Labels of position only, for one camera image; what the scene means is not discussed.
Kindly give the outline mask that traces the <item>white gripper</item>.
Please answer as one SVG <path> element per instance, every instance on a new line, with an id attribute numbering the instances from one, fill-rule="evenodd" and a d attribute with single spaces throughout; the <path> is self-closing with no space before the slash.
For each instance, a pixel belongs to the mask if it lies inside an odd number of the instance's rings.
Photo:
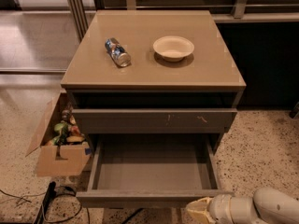
<path id="1" fill-rule="evenodd" d="M 259 219 L 251 198 L 229 194 L 193 201 L 186 211 L 199 224 L 256 224 Z"/>

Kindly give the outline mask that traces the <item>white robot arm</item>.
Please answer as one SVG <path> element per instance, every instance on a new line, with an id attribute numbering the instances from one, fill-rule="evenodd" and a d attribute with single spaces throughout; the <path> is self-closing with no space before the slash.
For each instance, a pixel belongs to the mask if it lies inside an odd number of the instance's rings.
<path id="1" fill-rule="evenodd" d="M 186 211 L 200 224 L 299 224 L 299 201 L 269 187 L 252 197 L 205 197 L 188 203 Z"/>

